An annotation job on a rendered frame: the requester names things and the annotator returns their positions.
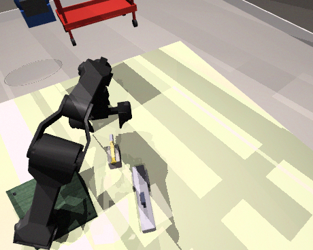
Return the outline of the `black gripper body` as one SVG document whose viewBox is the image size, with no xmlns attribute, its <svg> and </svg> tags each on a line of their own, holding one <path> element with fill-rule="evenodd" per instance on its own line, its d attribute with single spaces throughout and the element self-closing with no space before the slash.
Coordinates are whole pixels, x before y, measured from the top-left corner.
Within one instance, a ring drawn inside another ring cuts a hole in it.
<svg viewBox="0 0 313 250">
<path fill-rule="evenodd" d="M 108 118 L 109 115 L 118 114 L 119 120 L 131 120 L 131 104 L 129 101 L 119 102 L 117 103 L 117 107 L 108 107 L 107 101 L 104 100 L 98 104 L 93 105 L 92 111 L 90 113 L 88 120 L 100 120 Z M 81 128 L 84 125 L 84 122 L 79 122 L 77 120 L 73 120 L 69 118 L 69 125 L 71 128 Z"/>
</svg>

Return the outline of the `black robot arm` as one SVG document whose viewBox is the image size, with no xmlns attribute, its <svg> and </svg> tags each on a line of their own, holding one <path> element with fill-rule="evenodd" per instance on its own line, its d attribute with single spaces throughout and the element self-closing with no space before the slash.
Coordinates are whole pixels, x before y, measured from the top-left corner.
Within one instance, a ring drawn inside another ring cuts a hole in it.
<svg viewBox="0 0 313 250">
<path fill-rule="evenodd" d="M 43 120 L 27 151 L 28 172 L 37 181 L 33 202 L 24 218 L 14 225 L 13 243 L 50 250 L 59 227 L 59 210 L 54 209 L 61 186 L 71 183 L 73 174 L 80 172 L 88 146 L 88 119 L 93 105 L 104 98 L 110 105 L 109 87 L 113 73 L 104 57 L 87 59 L 78 67 L 79 81 L 70 95 L 66 94 L 59 109 Z M 86 146 L 48 133 L 45 129 L 65 116 L 84 122 Z M 84 151 L 82 151 L 84 149 Z"/>
</svg>

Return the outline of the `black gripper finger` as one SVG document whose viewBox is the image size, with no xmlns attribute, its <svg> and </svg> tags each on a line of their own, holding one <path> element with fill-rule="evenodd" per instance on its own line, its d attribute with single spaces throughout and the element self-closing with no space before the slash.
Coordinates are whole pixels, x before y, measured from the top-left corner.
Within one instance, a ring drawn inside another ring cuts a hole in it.
<svg viewBox="0 0 313 250">
<path fill-rule="evenodd" d="M 123 125 L 125 122 L 127 122 L 127 121 L 128 121 L 128 120 L 125 120 L 125 121 L 119 120 L 119 127 L 122 128 L 122 125 Z"/>
<path fill-rule="evenodd" d="M 89 132 L 94 133 L 94 129 L 93 129 L 91 123 L 89 122 L 89 120 L 88 120 L 88 128 L 89 128 Z M 77 128 L 77 129 L 82 129 L 82 130 L 84 130 L 84 125 L 83 125 L 81 128 Z"/>
</svg>

